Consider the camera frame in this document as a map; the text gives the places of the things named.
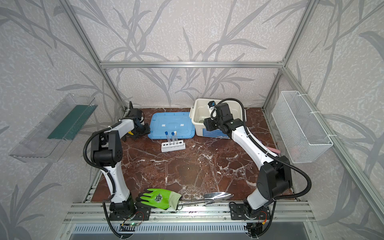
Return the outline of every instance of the trowel handle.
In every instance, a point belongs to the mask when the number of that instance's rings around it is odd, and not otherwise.
[[[196,204],[205,204],[205,199],[198,199],[198,200],[182,200],[179,201],[178,206],[192,206]]]

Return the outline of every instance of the gray wall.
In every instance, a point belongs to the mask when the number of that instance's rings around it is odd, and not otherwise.
[[[53,239],[95,174],[82,158],[91,132],[121,115],[56,1],[0,3],[0,238]],[[95,96],[94,114],[57,163],[8,154],[68,93]]]
[[[384,1],[320,1],[288,64],[382,196],[383,13]],[[275,96],[284,90],[292,88],[283,79]],[[269,116],[276,98],[267,107]],[[296,165],[312,178],[302,198],[310,202],[325,239],[384,239],[384,226],[331,149],[313,163]],[[306,184],[300,176],[294,183],[298,190]]]
[[[307,0],[71,0],[103,61],[281,61]],[[276,69],[109,69],[138,106],[263,105]]]

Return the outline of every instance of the green glove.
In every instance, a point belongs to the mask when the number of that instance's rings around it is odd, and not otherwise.
[[[152,207],[166,210],[169,207],[177,209],[177,204],[181,198],[181,194],[161,189],[161,188],[148,188],[144,193],[139,193],[136,197],[136,207]]]

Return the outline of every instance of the test tube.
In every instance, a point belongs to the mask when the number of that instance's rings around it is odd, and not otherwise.
[[[167,140],[168,140],[168,144],[171,145],[168,132],[166,132],[166,137],[167,137]]]
[[[171,132],[171,134],[172,134],[172,144],[175,144],[176,142],[175,142],[175,133],[174,132]]]
[[[176,140],[176,142],[178,142],[179,140],[177,139],[177,132],[174,131],[174,133],[175,133],[175,140]]]

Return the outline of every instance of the metal grill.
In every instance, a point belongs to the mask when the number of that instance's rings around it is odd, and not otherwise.
[[[127,233],[119,231],[120,224],[113,223],[113,227],[119,233]],[[237,233],[246,232],[245,223],[142,223],[136,227],[130,227],[131,233]],[[78,223],[73,229],[73,234],[85,233],[111,233],[108,224]]]
[[[333,145],[298,91],[282,91],[272,116],[293,163],[313,162]]]

